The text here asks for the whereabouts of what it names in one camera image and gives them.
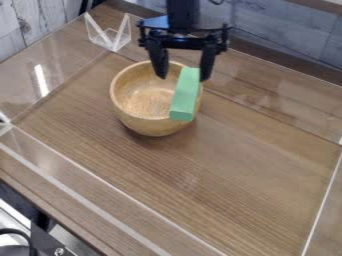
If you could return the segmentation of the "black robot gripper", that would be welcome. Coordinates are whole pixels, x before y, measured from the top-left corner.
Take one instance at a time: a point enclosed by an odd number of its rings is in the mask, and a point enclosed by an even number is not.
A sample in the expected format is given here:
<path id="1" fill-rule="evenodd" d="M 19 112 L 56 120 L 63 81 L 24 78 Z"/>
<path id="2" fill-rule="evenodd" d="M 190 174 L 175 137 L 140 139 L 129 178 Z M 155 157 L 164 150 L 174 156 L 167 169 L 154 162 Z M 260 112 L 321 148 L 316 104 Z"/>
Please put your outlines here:
<path id="1" fill-rule="evenodd" d="M 211 77 L 216 53 L 227 50 L 231 25 L 226 21 L 210 22 L 200 14 L 200 0 L 166 0 L 166 14 L 141 18 L 139 46 L 145 47 L 155 74 L 164 79 L 168 73 L 166 48 L 203 50 L 200 81 Z"/>

